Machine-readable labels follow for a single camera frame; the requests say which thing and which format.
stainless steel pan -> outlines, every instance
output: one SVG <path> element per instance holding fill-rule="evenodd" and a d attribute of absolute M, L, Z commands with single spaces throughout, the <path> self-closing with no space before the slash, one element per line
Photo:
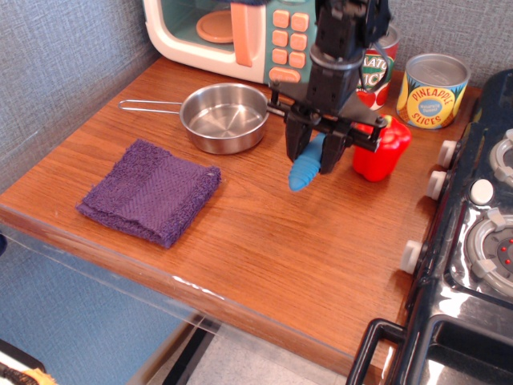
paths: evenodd
<path fill-rule="evenodd" d="M 180 111 L 129 107 L 134 103 L 181 105 Z M 234 154 L 258 144 L 264 136 L 269 113 L 267 99 L 256 88 L 239 83 L 220 83 L 201 88 L 183 103 L 154 100 L 123 100 L 119 108 L 180 115 L 188 138 L 211 154 Z"/>

gray wall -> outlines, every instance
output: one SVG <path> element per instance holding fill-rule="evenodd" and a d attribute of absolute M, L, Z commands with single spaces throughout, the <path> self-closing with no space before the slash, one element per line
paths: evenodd
<path fill-rule="evenodd" d="M 0 192 L 156 60 L 141 0 L 0 0 Z"/>
<path fill-rule="evenodd" d="M 438 52 L 471 68 L 470 85 L 482 87 L 494 73 L 513 68 L 511 0 L 389 0 L 402 33 L 396 68 L 408 58 Z"/>

toy stove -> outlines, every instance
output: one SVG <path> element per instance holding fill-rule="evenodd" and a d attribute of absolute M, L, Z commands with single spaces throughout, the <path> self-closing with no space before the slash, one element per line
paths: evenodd
<path fill-rule="evenodd" d="M 488 80 L 438 163 L 433 225 L 402 259 L 414 275 L 406 325 L 370 323 L 348 384 L 363 382 L 381 339 L 397 344 L 386 383 L 513 384 L 513 70 Z"/>

wooden countertop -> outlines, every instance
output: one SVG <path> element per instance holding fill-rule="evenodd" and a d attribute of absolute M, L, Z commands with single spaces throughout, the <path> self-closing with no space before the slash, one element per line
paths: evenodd
<path fill-rule="evenodd" d="M 381 113 L 397 116 L 401 78 L 394 74 Z M 331 174 L 300 192 L 289 190 L 281 117 L 269 117 L 255 148 L 215 156 L 189 142 L 179 116 L 117 107 L 123 99 L 181 102 L 232 81 L 240 82 L 158 60 L 0 196 L 0 220 L 347 375 L 369 321 L 405 322 L 411 276 L 398 268 L 402 250 L 426 236 L 436 202 L 424 194 L 431 171 L 440 169 L 438 150 L 461 136 L 479 90 L 467 89 L 448 128 L 411 128 L 411 145 L 385 180 L 359 176 L 350 148 Z M 222 171 L 219 189 L 170 249 L 75 210 L 138 138 Z"/>

pineapple can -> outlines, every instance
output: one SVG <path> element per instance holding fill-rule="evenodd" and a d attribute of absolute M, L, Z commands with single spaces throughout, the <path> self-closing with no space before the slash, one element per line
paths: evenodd
<path fill-rule="evenodd" d="M 467 88 L 471 71 L 459 59 L 422 54 L 408 60 L 397 113 L 410 126 L 436 129 L 451 124 Z"/>

